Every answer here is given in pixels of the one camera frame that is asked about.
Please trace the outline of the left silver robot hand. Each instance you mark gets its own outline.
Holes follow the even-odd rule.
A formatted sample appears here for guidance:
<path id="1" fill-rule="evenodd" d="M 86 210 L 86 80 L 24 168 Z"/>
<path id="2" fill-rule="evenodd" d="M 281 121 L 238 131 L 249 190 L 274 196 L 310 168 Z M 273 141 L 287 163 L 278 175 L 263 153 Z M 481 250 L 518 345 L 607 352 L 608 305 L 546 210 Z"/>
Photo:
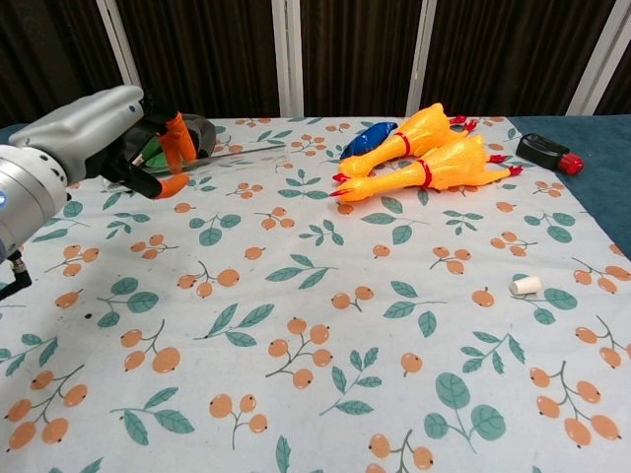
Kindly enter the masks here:
<path id="1" fill-rule="evenodd" d="M 102 176 L 150 199 L 171 197 L 188 183 L 184 172 L 207 158 L 216 131 L 205 118 L 156 103 L 138 86 L 117 86 L 79 98 L 10 135 L 17 149 L 58 162 L 69 183 Z M 134 164 L 156 140 L 170 177 L 159 180 Z"/>

